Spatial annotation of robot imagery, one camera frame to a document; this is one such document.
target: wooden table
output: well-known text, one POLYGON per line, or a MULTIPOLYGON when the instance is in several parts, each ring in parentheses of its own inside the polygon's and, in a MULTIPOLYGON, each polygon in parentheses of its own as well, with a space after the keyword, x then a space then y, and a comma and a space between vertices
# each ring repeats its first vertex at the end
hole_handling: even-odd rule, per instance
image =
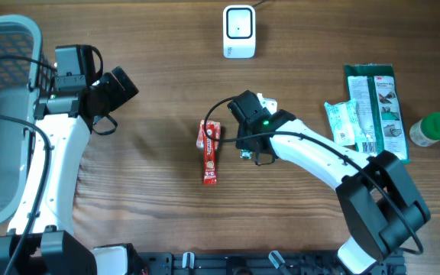
MULTIPOLYGON (((86 247, 336 249, 349 234, 334 192, 291 163, 256 167, 226 144, 218 185, 202 186, 195 146, 200 119, 216 102, 250 89, 331 137, 323 103, 348 99, 345 63, 394 65, 407 130, 440 111, 440 2, 268 2, 257 10, 257 53, 249 60, 222 56, 228 4, 0 7, 0 15, 23 14, 40 25, 51 60, 57 45, 91 44, 102 52, 105 70, 122 66, 140 89, 113 113, 117 132, 93 135, 82 157, 73 214, 86 247)), ((226 107, 212 118, 235 136, 226 107)), ((408 270, 440 274, 440 143, 409 146, 406 167, 432 220, 419 231, 425 253, 408 256, 408 270)))

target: white packet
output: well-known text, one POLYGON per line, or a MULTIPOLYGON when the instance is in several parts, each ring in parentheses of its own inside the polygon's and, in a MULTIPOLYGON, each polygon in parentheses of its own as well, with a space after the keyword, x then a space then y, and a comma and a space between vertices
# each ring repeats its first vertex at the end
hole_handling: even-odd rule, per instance
POLYGON ((367 140, 361 126, 359 126, 355 99, 336 105, 330 105, 326 102, 324 106, 336 144, 348 146, 367 140))

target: plastic basket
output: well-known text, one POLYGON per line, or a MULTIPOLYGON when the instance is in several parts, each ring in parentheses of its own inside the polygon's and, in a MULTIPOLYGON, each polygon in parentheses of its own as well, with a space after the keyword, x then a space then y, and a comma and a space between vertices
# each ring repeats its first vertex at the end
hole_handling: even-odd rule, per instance
MULTIPOLYGON (((0 16, 0 56, 21 55, 48 63, 41 53, 42 35, 30 18, 0 16)), ((0 114, 34 122, 39 89, 48 89, 52 72, 23 60, 0 60, 0 114)), ((0 120, 0 223, 18 208, 26 183, 33 133, 22 125, 0 120)))

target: green cap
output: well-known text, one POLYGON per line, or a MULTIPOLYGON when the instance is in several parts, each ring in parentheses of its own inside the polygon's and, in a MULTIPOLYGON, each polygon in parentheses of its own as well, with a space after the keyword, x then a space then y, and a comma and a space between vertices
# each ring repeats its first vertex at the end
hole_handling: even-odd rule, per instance
POLYGON ((440 141, 440 112, 433 112, 424 117, 420 124, 422 133, 433 141, 440 141))

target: small jar with green lid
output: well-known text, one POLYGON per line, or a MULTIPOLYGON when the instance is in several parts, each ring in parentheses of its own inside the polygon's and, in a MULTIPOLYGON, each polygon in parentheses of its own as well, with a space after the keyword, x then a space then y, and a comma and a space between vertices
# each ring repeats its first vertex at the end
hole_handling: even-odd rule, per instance
POLYGON ((440 112, 433 112, 415 123, 410 128, 410 139, 423 147, 440 141, 440 112))

